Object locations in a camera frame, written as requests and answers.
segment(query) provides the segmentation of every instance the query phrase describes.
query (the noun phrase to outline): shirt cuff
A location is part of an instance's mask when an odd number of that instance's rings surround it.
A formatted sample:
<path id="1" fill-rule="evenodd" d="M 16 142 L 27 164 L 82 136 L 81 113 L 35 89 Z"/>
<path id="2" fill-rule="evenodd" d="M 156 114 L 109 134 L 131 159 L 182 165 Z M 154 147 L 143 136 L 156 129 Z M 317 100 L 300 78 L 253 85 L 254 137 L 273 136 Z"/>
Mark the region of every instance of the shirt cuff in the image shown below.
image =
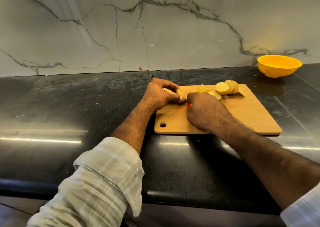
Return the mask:
<path id="1" fill-rule="evenodd" d="M 134 148 L 123 140 L 107 137 L 74 161 L 74 167 L 78 169 L 79 166 L 90 168 L 119 189 L 130 204 L 133 215 L 139 215 L 144 171 Z"/>
<path id="2" fill-rule="evenodd" d="M 320 223 L 320 183 L 280 214 L 289 227 L 314 227 Z"/>

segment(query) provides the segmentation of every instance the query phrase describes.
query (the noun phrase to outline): plaid shirt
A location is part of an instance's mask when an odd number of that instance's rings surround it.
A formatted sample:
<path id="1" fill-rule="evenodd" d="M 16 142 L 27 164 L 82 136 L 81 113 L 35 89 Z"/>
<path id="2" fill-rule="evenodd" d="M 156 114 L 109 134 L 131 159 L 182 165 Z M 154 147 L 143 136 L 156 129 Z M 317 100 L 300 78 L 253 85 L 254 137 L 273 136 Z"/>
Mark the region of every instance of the plaid shirt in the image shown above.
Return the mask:
<path id="1" fill-rule="evenodd" d="M 126 142 L 108 137 L 74 162 L 75 173 L 28 222 L 29 227 L 120 226 L 130 205 L 141 211 L 142 161 Z M 320 184 L 281 213 L 288 227 L 320 226 Z"/>

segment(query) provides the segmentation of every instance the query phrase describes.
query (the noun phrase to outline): person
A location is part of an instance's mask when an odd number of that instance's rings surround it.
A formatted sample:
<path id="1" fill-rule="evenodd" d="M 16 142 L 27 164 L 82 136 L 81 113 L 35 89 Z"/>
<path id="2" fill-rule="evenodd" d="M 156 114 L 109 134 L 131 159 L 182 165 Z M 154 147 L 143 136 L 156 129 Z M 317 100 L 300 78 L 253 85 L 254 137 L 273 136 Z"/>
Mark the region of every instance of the person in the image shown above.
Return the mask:
<path id="1" fill-rule="evenodd" d="M 178 85 L 152 79 L 124 122 L 100 144 L 74 162 L 76 171 L 28 226 L 119 226 L 128 206 L 138 216 L 142 206 L 139 158 L 150 116 L 178 102 Z M 249 165 L 283 209 L 290 227 L 320 226 L 320 166 L 241 125 L 208 93 L 189 93 L 187 118 L 197 128 L 218 136 Z"/>

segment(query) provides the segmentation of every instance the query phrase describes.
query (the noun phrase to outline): cutting board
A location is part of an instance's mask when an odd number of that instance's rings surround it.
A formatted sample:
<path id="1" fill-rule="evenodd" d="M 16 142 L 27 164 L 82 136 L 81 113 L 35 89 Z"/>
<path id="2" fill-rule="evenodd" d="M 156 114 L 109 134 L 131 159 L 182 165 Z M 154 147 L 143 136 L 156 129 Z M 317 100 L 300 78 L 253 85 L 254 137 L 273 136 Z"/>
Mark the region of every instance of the cutting board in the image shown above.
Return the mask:
<path id="1" fill-rule="evenodd" d="M 197 90 L 198 86 L 180 86 L 186 93 Z M 206 85 L 215 90 L 215 85 Z M 282 129 L 245 84 L 239 84 L 245 96 L 233 95 L 221 103 L 242 124 L 262 135 L 279 135 Z M 206 134 L 187 120 L 186 103 L 170 103 L 156 113 L 154 131 L 158 134 Z"/>

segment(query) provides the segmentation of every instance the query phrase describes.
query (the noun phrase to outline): yellow bowl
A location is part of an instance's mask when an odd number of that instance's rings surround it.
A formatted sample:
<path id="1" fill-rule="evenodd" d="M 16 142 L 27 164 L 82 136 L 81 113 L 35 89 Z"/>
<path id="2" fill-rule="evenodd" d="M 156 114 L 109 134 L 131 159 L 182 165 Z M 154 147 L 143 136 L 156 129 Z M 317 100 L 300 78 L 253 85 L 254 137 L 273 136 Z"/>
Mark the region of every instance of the yellow bowl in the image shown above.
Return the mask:
<path id="1" fill-rule="evenodd" d="M 291 75 L 300 66 L 300 60 L 284 55 L 264 55 L 258 58 L 259 70 L 272 78 Z"/>

